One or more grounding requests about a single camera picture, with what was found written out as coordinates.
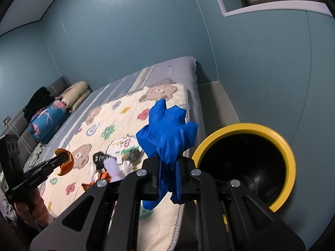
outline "human hand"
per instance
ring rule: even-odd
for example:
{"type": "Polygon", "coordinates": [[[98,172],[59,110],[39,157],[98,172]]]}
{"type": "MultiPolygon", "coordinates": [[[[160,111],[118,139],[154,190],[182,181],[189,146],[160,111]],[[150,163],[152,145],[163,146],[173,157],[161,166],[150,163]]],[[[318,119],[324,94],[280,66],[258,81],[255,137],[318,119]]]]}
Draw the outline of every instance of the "human hand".
{"type": "Polygon", "coordinates": [[[35,209],[31,213],[29,212],[29,207],[21,202],[15,203],[15,208],[19,213],[19,216],[27,223],[27,225],[33,227],[34,222],[42,227],[46,226],[49,223],[49,212],[44,204],[44,200],[41,197],[40,190],[36,188],[34,190],[34,204],[35,209]]]}

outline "blue glove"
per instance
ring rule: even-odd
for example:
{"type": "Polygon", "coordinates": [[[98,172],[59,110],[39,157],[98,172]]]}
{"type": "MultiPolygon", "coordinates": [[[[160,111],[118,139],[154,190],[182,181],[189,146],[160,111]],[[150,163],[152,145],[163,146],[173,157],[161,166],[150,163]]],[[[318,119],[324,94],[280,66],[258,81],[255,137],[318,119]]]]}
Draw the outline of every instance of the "blue glove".
{"type": "Polygon", "coordinates": [[[149,124],[137,132],[136,138],[148,157],[159,154],[161,170],[158,201],[143,201],[145,209],[153,209],[166,193],[172,192],[171,201],[180,204],[181,183],[178,155],[194,146],[198,125],[185,124],[186,110],[173,106],[166,109],[165,99],[161,99],[149,111],[149,124]]]}

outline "gray headboard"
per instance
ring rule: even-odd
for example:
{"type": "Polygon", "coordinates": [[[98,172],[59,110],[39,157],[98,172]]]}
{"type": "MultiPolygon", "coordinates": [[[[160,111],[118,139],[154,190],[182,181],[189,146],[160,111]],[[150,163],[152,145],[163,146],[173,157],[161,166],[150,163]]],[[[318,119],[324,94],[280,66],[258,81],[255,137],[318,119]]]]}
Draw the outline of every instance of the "gray headboard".
{"type": "MultiPolygon", "coordinates": [[[[53,82],[50,86],[48,86],[47,90],[50,92],[51,96],[58,96],[70,86],[71,84],[67,78],[62,76],[53,82]]],[[[22,166],[24,166],[38,143],[31,137],[29,133],[29,124],[23,115],[23,108],[13,119],[9,121],[8,124],[9,126],[6,127],[1,135],[14,134],[20,137],[18,145],[20,149],[22,166]]]]}

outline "yellow trash can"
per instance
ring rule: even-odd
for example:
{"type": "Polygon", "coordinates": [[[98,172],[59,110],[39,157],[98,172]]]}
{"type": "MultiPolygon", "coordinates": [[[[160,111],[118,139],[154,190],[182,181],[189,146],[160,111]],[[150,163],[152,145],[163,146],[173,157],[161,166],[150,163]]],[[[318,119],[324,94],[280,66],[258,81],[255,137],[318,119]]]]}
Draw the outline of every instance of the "yellow trash can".
{"type": "Polygon", "coordinates": [[[221,128],[198,146],[192,159],[217,180],[240,180],[273,212],[293,189],[293,152],[281,135],[263,125],[238,123],[221,128]]]}

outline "silver bolt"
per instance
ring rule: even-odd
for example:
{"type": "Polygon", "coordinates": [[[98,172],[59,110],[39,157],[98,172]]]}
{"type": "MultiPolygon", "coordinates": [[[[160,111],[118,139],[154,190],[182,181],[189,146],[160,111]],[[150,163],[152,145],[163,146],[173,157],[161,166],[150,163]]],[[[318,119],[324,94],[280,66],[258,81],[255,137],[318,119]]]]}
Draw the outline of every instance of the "silver bolt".
{"type": "Polygon", "coordinates": [[[237,179],[233,179],[233,180],[231,180],[231,185],[232,185],[232,187],[240,187],[241,182],[239,182],[237,179]]]}
{"type": "Polygon", "coordinates": [[[107,184],[108,184],[108,182],[105,179],[100,179],[100,180],[97,181],[97,186],[100,187],[100,188],[105,187],[107,184]]]}
{"type": "Polygon", "coordinates": [[[191,171],[191,175],[199,176],[199,175],[201,175],[201,171],[199,169],[193,169],[191,171]]]}
{"type": "Polygon", "coordinates": [[[147,171],[145,169],[140,169],[136,171],[136,174],[138,176],[145,176],[147,174],[147,171]]]}

